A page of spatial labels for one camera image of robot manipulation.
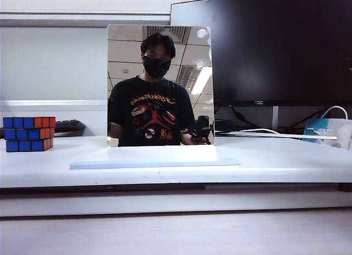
hand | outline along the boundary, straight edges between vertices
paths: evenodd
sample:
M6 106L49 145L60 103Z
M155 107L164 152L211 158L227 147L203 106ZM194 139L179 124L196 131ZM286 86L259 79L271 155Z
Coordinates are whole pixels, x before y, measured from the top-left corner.
M184 145L208 145L206 138L202 138L200 142L193 141L190 134L181 134L181 142Z

monitor stand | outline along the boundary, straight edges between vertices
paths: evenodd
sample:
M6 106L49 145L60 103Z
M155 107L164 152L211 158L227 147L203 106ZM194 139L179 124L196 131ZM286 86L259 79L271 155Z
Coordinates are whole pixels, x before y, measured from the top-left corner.
M273 106L273 123L272 123L272 130L278 130L278 122L279 122L279 107Z

rubik's cube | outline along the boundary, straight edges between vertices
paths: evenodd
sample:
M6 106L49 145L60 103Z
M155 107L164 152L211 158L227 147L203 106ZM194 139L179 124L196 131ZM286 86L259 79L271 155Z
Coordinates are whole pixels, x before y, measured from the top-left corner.
M53 147L55 117L4 117L7 152L45 151Z

face mask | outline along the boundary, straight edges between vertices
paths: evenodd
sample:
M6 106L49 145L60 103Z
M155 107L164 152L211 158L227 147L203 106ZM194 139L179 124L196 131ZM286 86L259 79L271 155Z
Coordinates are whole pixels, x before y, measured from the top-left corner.
M163 77L170 68L171 61L143 56L143 66L152 78Z

black monitor screen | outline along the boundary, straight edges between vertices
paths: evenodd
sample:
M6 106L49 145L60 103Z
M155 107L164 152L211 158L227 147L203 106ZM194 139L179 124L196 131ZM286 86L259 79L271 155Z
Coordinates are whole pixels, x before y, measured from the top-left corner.
M200 0L172 25L211 28L217 105L352 104L352 0Z

